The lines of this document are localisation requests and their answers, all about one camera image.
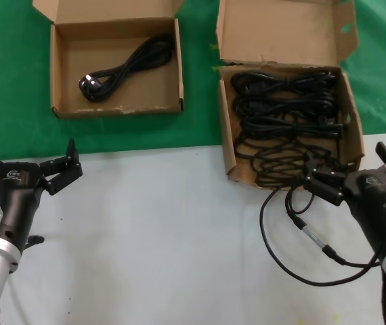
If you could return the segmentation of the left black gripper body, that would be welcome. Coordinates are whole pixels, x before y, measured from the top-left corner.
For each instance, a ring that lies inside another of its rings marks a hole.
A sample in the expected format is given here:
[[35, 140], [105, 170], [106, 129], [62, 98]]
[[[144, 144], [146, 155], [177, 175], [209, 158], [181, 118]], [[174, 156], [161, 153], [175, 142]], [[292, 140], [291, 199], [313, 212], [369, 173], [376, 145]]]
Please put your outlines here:
[[39, 208], [43, 173], [33, 162], [1, 162], [0, 238], [13, 244], [20, 252], [26, 246], [31, 225]]

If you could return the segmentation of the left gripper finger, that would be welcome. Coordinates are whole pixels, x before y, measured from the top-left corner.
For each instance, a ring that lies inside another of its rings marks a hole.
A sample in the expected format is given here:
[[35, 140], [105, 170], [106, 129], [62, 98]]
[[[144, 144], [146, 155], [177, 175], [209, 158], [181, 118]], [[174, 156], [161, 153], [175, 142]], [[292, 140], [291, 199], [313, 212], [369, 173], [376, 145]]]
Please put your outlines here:
[[40, 186], [51, 196], [83, 175], [79, 152], [73, 138], [68, 142], [65, 156], [42, 162], [39, 167], [43, 174]]

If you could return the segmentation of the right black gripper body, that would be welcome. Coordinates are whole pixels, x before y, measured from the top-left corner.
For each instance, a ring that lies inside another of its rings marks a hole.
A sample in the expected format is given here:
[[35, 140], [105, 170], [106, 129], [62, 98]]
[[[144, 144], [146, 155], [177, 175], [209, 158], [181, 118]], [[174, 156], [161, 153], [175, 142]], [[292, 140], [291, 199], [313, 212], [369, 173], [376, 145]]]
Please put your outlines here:
[[386, 257], [386, 173], [370, 169], [350, 173], [343, 193], [379, 261]]

